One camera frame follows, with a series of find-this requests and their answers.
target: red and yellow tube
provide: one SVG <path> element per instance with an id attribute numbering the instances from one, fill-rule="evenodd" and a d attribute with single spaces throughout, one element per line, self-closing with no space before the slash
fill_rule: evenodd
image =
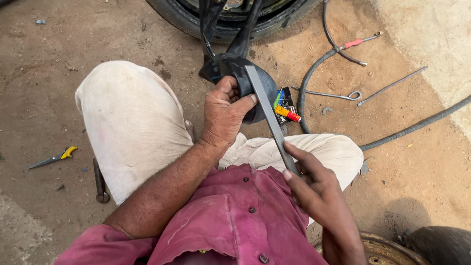
<path id="1" fill-rule="evenodd" d="M 283 117 L 287 117 L 290 120 L 293 120 L 295 122 L 299 122 L 301 120 L 301 116 L 294 114 L 293 112 L 285 109 L 284 107 L 277 105 L 275 108 L 275 113 L 279 114 Z"/>

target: concrete floor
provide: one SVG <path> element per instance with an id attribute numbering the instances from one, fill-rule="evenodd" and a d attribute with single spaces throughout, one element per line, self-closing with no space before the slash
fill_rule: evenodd
<path id="1" fill-rule="evenodd" d="M 365 144 L 471 94 L 466 68 L 471 57 L 462 52 L 471 45 L 470 9 L 464 0 L 330 1 L 328 24 L 337 42 L 378 30 L 386 34 L 347 51 L 368 67 L 335 56 L 314 73 L 310 90 L 342 95 L 360 90 L 368 96 L 423 65 L 430 68 L 360 108 L 308 95 L 311 131 L 343 133 Z M 36 25 L 36 19 L 47 24 Z M 141 19 L 147 23 L 144 32 Z M 0 262 L 50 264 L 115 209 L 112 201 L 102 205 L 95 200 L 94 155 L 74 102 L 83 78 L 108 60 L 146 66 L 174 89 L 197 133 L 203 126 L 204 94 L 213 86 L 197 76 L 199 42 L 142 0 L 17 0 L 0 10 L 0 47 Z M 253 43 L 250 59 L 279 86 L 299 85 L 309 66 L 330 48 L 318 6 L 292 27 Z M 78 71 L 68 70 L 66 62 Z M 325 106 L 334 112 L 322 116 Z M 372 172 L 345 190 L 360 229 L 391 239 L 424 225 L 471 230 L 470 117 L 468 106 L 365 152 L 365 157 L 376 157 L 369 163 Z M 301 133 L 297 124 L 288 130 Z M 265 122 L 242 132 L 270 135 Z M 79 150 L 69 161 L 26 170 L 70 145 Z M 90 170 L 82 171 L 85 166 Z M 65 188 L 56 190 L 61 184 Z M 310 242 L 318 231 L 309 229 Z"/>

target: white trousers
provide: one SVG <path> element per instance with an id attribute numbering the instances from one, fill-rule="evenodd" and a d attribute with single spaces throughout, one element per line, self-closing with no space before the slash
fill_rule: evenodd
<path id="1" fill-rule="evenodd" d="M 127 61 L 103 63 L 83 80 L 75 99 L 117 205 L 193 145 L 177 97 L 148 68 Z M 332 169 L 342 190 L 363 163 L 362 151 L 346 136 L 303 134 L 285 139 Z M 248 140 L 239 133 L 219 168 L 245 163 L 255 169 L 285 169 L 273 139 Z"/>

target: black tire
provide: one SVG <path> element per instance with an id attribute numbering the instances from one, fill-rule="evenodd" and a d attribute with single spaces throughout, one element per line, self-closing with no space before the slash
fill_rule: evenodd
<path id="1" fill-rule="evenodd" d="M 146 0 L 149 5 L 167 22 L 179 30 L 199 38 L 199 15 L 194 10 L 183 6 L 182 0 Z M 305 16 L 321 0 L 288 0 L 280 9 L 261 16 L 252 32 L 251 41 L 269 37 Z M 242 21 L 218 22 L 211 41 L 231 43 L 238 32 Z"/>
<path id="2" fill-rule="evenodd" d="M 425 226 L 406 238 L 406 247 L 430 265 L 471 264 L 471 232 L 448 226 Z"/>

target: left hand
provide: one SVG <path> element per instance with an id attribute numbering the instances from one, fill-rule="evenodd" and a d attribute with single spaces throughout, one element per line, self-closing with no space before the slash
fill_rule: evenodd
<path id="1" fill-rule="evenodd" d="M 237 80 L 224 76 L 204 99 L 204 129 L 199 142 L 224 155 L 235 142 L 242 119 L 257 103 L 255 94 L 239 98 Z"/>

